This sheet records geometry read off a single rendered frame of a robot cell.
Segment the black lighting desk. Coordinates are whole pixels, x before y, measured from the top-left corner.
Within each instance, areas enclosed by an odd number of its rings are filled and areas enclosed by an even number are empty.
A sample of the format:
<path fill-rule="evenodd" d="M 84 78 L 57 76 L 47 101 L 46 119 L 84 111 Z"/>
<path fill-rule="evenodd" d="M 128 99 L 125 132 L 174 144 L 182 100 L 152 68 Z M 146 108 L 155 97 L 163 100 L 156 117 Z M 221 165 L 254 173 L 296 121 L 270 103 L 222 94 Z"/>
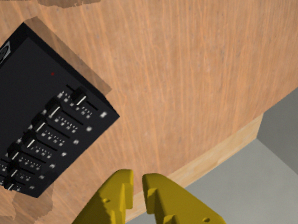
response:
<path fill-rule="evenodd" d="M 38 198 L 119 117 L 106 97 L 24 22 L 0 47 L 4 189 Z"/>

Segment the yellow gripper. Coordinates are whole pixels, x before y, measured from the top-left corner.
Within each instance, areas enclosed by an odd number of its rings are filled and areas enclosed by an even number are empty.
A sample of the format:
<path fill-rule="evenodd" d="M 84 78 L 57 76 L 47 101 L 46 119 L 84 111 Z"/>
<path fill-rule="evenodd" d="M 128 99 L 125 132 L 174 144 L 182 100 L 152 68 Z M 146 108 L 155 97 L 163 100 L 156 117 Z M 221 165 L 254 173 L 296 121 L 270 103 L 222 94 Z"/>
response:
<path fill-rule="evenodd" d="M 131 169 L 114 172 L 72 224 L 125 224 L 126 209 L 133 208 L 133 178 Z M 219 214 L 164 175 L 144 174 L 142 185 L 147 214 L 155 215 L 156 224 L 226 224 Z"/>

